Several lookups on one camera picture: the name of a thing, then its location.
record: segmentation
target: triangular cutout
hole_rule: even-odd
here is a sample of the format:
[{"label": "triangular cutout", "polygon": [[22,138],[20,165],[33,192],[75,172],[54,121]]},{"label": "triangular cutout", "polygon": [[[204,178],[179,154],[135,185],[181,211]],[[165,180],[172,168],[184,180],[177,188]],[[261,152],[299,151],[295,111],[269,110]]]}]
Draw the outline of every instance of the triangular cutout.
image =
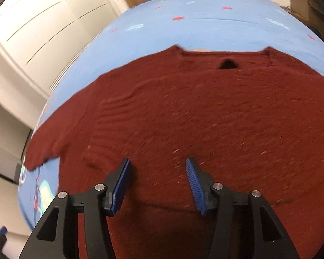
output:
[{"label": "triangular cutout", "polygon": [[260,218],[262,220],[263,240],[265,242],[282,239],[281,234],[265,207],[260,208]]},{"label": "triangular cutout", "polygon": [[222,62],[222,64],[219,67],[219,69],[235,69],[235,68],[239,68],[239,66],[232,59],[226,59],[224,62]]},{"label": "triangular cutout", "polygon": [[59,209],[55,207],[48,215],[41,229],[38,231],[38,234],[36,236],[38,240],[55,241],[58,216]]}]

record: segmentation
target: red dot on bed sheet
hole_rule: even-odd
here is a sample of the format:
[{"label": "red dot on bed sheet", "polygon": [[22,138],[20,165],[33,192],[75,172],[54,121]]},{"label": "red dot on bed sheet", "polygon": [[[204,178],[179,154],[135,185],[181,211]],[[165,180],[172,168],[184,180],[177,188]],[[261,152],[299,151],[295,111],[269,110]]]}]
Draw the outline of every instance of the red dot on bed sheet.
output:
[{"label": "red dot on bed sheet", "polygon": [[178,17],[173,18],[173,20],[181,20],[181,19],[184,19],[184,18],[185,18],[184,16],[178,16]]}]

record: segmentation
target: mattress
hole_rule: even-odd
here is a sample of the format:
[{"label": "mattress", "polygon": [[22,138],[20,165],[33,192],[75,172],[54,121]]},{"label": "mattress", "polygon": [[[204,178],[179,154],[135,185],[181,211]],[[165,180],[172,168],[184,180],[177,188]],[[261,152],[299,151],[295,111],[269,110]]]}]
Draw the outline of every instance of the mattress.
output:
[{"label": "mattress", "polygon": [[[123,13],[85,48],[49,98],[39,125],[99,75],[174,44],[200,51],[272,46],[324,75],[324,43],[270,0],[153,0]],[[32,172],[22,166],[18,202],[31,229],[58,192],[58,174],[58,158]]]}]

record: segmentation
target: maroon sweater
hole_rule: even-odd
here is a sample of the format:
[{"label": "maroon sweater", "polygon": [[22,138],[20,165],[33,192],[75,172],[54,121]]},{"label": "maroon sweater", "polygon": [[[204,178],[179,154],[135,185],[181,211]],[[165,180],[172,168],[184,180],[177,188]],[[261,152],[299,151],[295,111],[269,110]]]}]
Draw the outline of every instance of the maroon sweater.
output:
[{"label": "maroon sweater", "polygon": [[58,156],[70,194],[132,160],[132,186],[108,219],[118,259],[201,258],[208,219],[189,188],[190,156],[234,191],[260,190],[301,259],[324,242],[324,77],[273,48],[173,46],[101,75],[37,130],[25,166]]}]

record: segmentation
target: metal screw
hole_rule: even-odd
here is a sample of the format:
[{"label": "metal screw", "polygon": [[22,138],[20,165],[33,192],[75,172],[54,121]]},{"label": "metal screw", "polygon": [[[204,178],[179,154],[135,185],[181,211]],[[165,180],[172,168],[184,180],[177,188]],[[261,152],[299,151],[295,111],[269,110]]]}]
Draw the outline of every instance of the metal screw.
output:
[{"label": "metal screw", "polygon": [[223,188],[223,185],[221,183],[214,183],[213,188],[216,190],[221,190]]},{"label": "metal screw", "polygon": [[103,185],[103,184],[97,184],[95,186],[96,191],[102,191],[104,188],[105,188],[105,185]]},{"label": "metal screw", "polygon": [[262,194],[261,194],[260,191],[258,191],[258,190],[253,190],[253,191],[252,191],[252,195],[253,195],[254,197],[260,197]]},{"label": "metal screw", "polygon": [[58,197],[60,198],[60,199],[63,199],[64,197],[66,197],[67,196],[67,193],[66,192],[60,192],[59,194],[58,194]]}]

